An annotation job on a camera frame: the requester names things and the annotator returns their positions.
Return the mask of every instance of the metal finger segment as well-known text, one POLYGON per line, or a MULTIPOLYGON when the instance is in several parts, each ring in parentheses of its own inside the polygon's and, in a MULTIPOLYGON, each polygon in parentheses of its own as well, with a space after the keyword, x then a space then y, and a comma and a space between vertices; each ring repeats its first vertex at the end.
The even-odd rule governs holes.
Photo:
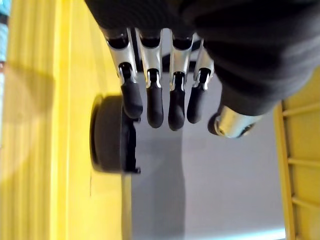
POLYGON ((186 112, 187 119, 192 124, 201 120, 205 92, 208 89, 208 83, 213 77, 213 74, 214 61, 207 53, 207 50, 204 47, 204 41, 202 40, 193 73, 194 84, 191 89, 191 95, 186 112))
POLYGON ((143 112, 143 103, 137 83, 137 67, 128 29, 108 31, 101 29, 108 44, 114 67, 121 79, 123 109, 128 117, 137 119, 143 112))
POLYGON ((175 38, 172 35, 168 123, 173 131, 182 128, 185 122, 185 84, 192 44, 192 37, 175 38))
POLYGON ((139 31, 140 51, 146 81, 147 119, 153 128, 159 128, 164 121, 162 102, 162 38, 161 31, 139 31))

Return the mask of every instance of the yellow crate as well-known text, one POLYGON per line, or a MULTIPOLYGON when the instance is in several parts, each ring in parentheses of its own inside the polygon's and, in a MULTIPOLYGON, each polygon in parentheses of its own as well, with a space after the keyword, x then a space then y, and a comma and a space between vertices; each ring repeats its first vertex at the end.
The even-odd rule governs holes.
POLYGON ((130 239, 130 177, 91 166, 94 99, 120 82, 84 1, 12 1, 5 74, 0 239, 130 239))
POLYGON ((274 114, 287 240, 320 239, 320 67, 274 114))

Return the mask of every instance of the black fabric sleeve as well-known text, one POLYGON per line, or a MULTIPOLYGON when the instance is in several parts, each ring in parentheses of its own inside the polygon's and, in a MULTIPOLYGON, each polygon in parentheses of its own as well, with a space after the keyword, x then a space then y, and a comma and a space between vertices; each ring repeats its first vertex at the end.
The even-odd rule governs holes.
POLYGON ((171 3, 206 40, 221 104, 261 115, 298 91, 320 63, 320 4, 311 0, 171 3))

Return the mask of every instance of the caster wheel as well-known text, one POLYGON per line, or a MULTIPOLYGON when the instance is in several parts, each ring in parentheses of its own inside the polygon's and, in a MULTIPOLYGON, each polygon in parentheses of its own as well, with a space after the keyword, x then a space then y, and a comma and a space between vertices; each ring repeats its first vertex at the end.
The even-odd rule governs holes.
POLYGON ((124 110, 121 96, 97 96, 90 122, 93 169, 104 173, 140 173, 136 167, 136 129, 124 110))

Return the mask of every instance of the yellow plastic bin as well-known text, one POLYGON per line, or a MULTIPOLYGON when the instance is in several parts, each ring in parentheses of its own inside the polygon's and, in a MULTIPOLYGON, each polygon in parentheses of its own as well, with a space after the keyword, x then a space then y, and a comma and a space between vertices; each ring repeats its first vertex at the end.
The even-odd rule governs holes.
POLYGON ((320 67, 275 109, 287 240, 320 240, 320 67))
POLYGON ((131 238, 130 177, 93 171, 98 95, 120 95, 103 35, 83 0, 14 0, 2 148, 1 240, 131 238))

